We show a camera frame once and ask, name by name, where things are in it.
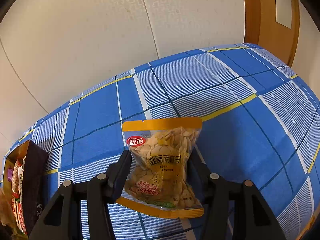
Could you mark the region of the beige rice cracker packet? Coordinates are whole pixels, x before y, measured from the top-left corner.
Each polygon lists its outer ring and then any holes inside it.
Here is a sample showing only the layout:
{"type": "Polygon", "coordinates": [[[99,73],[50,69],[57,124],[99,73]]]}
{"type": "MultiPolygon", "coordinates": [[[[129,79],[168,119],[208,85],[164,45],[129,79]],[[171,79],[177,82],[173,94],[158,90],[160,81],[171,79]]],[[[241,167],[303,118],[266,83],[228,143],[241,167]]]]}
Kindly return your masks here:
{"type": "Polygon", "coordinates": [[[3,189],[0,192],[0,217],[3,226],[9,226],[12,229],[16,228],[16,220],[12,208],[5,197],[3,189]]]}

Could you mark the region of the grain bar red-ended wrapper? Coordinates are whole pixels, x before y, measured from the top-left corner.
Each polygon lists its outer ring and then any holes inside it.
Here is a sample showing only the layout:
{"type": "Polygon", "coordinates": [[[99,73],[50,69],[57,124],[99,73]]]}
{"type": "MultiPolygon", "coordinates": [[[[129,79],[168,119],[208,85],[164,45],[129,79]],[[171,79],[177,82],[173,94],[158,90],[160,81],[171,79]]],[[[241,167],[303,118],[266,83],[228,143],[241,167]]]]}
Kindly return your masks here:
{"type": "Polygon", "coordinates": [[[14,165],[14,169],[13,169],[13,173],[12,173],[12,191],[13,193],[18,193],[18,169],[21,167],[21,163],[17,160],[15,165],[14,165]]]}

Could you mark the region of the wooden door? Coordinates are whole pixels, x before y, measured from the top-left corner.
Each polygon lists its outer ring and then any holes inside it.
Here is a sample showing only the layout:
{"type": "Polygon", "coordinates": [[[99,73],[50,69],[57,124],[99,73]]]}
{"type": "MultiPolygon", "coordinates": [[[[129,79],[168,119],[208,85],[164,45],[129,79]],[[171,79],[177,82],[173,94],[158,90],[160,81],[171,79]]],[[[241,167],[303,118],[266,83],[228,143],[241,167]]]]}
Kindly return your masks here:
{"type": "Polygon", "coordinates": [[[267,49],[291,67],[299,37],[299,1],[244,0],[244,4],[244,41],[267,49]]]}

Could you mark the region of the cracker pack green-ended wrapper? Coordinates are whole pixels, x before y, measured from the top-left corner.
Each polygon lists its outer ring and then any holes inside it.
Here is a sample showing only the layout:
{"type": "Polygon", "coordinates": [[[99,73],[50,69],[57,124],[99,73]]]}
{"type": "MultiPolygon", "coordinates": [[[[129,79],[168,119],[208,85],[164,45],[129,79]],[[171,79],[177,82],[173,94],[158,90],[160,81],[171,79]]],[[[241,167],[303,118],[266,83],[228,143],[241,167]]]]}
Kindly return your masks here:
{"type": "Polygon", "coordinates": [[[18,197],[18,194],[17,193],[12,193],[12,210],[14,212],[14,215],[15,215],[15,219],[16,219],[16,223],[17,223],[17,226],[19,228],[20,227],[20,220],[19,220],[19,213],[18,213],[18,204],[20,202],[20,199],[18,197]]]}

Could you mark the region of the purple snack packet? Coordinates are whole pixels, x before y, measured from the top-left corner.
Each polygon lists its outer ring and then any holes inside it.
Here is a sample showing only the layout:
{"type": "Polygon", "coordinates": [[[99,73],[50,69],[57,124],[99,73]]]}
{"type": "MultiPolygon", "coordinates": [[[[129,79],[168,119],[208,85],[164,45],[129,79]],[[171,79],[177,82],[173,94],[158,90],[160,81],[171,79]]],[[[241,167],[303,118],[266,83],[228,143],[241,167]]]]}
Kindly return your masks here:
{"type": "Polygon", "coordinates": [[[12,181],[13,168],[9,167],[7,169],[7,181],[12,181]]]}

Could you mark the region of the orange pumpkin seed bag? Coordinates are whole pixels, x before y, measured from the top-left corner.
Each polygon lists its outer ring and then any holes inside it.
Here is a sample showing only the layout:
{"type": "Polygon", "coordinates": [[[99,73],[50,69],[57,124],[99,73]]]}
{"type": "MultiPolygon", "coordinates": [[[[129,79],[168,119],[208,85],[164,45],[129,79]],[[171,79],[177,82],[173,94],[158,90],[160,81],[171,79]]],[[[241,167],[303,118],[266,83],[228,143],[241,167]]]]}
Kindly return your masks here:
{"type": "Polygon", "coordinates": [[[204,208],[187,183],[187,162],[201,129],[199,117],[124,122],[124,138],[136,165],[116,202],[158,218],[201,217],[204,208]]]}

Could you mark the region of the gold tin box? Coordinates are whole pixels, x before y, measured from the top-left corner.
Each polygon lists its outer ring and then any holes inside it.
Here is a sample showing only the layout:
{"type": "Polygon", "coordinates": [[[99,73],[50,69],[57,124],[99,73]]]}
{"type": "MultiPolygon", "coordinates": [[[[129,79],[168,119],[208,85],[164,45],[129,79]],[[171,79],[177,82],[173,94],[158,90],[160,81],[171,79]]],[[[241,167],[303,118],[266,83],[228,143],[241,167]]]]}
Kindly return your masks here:
{"type": "Polygon", "coordinates": [[[41,177],[44,173],[44,165],[47,159],[48,153],[33,141],[28,140],[10,152],[4,161],[2,189],[11,208],[13,193],[11,188],[12,181],[7,181],[7,169],[9,167],[14,169],[17,160],[21,163],[21,167],[18,169],[18,197],[22,205],[27,233],[24,234],[21,228],[17,226],[17,223],[13,231],[24,239],[28,239],[41,214],[43,201],[41,200],[39,191],[41,177]]]}

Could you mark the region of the red white snack packet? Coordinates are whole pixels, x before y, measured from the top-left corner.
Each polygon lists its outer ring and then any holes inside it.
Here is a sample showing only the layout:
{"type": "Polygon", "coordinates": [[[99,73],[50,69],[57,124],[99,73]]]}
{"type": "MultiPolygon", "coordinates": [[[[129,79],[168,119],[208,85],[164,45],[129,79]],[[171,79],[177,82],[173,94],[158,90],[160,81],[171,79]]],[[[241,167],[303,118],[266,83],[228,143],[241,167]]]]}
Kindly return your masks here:
{"type": "Polygon", "coordinates": [[[24,218],[23,218],[23,210],[22,210],[22,205],[20,203],[20,199],[18,199],[16,201],[16,204],[17,204],[17,217],[18,217],[18,222],[19,222],[19,225],[20,225],[20,228],[21,228],[21,231],[26,234],[27,231],[26,231],[26,228],[25,228],[25,223],[24,223],[24,218]]]}

